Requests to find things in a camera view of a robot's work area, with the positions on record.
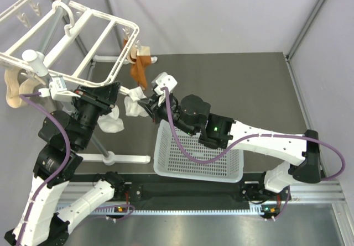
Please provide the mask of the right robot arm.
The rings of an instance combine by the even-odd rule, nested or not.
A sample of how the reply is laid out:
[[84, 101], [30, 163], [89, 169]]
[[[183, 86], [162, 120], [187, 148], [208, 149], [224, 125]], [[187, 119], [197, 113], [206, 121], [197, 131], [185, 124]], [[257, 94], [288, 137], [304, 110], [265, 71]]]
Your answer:
[[[272, 170], [265, 171], [251, 193], [245, 198], [269, 200], [286, 187], [297, 184], [317, 184], [321, 181], [318, 133], [307, 130], [303, 135], [271, 132], [252, 127], [210, 112], [211, 106], [199, 96], [188, 95], [178, 101], [172, 93], [165, 97], [152, 95], [138, 101], [155, 123], [164, 120], [170, 125], [173, 138], [183, 155], [198, 164], [210, 164], [231, 150], [245, 150], [282, 160]], [[222, 152], [208, 160], [200, 160], [187, 152], [177, 136], [179, 129], [189, 136], [198, 135], [199, 144]]]

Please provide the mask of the white sock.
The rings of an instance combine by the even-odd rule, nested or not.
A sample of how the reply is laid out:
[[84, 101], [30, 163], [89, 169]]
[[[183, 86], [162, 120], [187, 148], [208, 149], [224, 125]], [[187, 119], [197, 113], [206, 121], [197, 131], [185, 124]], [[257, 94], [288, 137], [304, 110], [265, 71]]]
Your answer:
[[138, 104], [138, 102], [146, 98], [141, 87], [133, 88], [129, 94], [124, 98], [124, 106], [126, 109], [126, 116], [128, 117], [147, 117], [149, 114], [146, 110]]
[[124, 130], [124, 123], [119, 117], [119, 108], [117, 105], [115, 105], [109, 114], [99, 116], [97, 124], [105, 133], [118, 133]]

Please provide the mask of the white corner hanger clip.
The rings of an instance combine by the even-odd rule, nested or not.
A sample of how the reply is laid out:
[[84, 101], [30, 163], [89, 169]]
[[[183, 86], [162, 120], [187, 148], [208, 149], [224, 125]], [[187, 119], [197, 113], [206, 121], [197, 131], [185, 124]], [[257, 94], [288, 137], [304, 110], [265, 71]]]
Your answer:
[[126, 88], [124, 86], [121, 86], [119, 88], [119, 93], [122, 94], [122, 95], [125, 95], [125, 96], [129, 95], [130, 91], [131, 91], [130, 89], [128, 89], [128, 88]]

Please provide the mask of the white clip sock hanger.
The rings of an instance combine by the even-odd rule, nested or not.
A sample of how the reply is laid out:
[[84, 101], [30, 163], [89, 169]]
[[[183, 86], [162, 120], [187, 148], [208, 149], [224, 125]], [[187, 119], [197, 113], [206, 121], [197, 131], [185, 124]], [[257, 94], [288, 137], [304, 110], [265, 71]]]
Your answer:
[[[7, 20], [9, 17], [16, 15], [22, 7], [30, 3], [33, 0], [18, 0], [8, 9], [1, 13], [1, 22]], [[15, 66], [20, 69], [27, 71], [33, 71], [33, 68], [23, 59], [19, 59], [13, 56], [13, 53], [18, 50], [27, 40], [30, 39], [36, 32], [38, 32], [45, 23], [55, 14], [56, 9], [62, 7], [64, 11], [69, 16], [70, 23], [64, 26], [65, 35], [59, 40], [59, 42], [49, 51], [47, 55], [44, 56], [44, 65], [48, 68], [51, 75], [62, 76], [67, 82], [76, 83], [78, 85], [83, 85], [87, 87], [101, 87], [109, 85], [116, 79], [123, 62], [130, 53], [131, 48], [136, 43], [137, 36], [139, 34], [139, 26], [136, 23], [88, 8], [82, 4], [74, 1], [70, 1], [65, 4], [61, 0], [53, 0], [51, 10], [42, 17], [32, 28], [29, 29], [19, 40], [17, 40], [11, 47], [6, 51], [1, 52], [1, 62], [4, 62], [7, 66]], [[58, 72], [51, 70], [53, 63], [60, 57], [60, 55], [69, 47], [70, 44], [79, 36], [79, 33], [83, 30], [84, 26], [88, 23], [90, 18], [96, 17], [108, 21], [108, 25], [100, 34], [96, 42], [93, 44], [92, 48], [88, 51], [88, 54], [83, 58], [79, 66], [71, 74], [65, 74], [63, 72]], [[92, 82], [81, 78], [80, 75], [92, 60], [96, 51], [99, 49], [100, 45], [107, 38], [110, 31], [117, 25], [129, 28], [132, 32], [128, 37], [126, 45], [122, 48], [119, 57], [117, 58], [113, 68], [111, 68], [108, 75], [102, 82]]]

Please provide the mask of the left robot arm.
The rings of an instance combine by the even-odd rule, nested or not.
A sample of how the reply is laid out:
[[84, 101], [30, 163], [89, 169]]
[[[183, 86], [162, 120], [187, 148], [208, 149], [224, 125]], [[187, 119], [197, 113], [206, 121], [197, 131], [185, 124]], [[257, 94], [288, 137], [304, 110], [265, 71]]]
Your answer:
[[86, 149], [100, 116], [113, 110], [121, 87], [116, 81], [103, 87], [79, 86], [74, 91], [74, 113], [47, 112], [38, 136], [46, 145], [33, 169], [32, 189], [18, 225], [5, 240], [10, 245], [63, 245], [74, 229], [103, 203], [125, 196], [124, 180], [116, 172], [98, 178], [91, 190], [69, 207], [56, 210], [61, 194], [83, 161], [79, 151]]

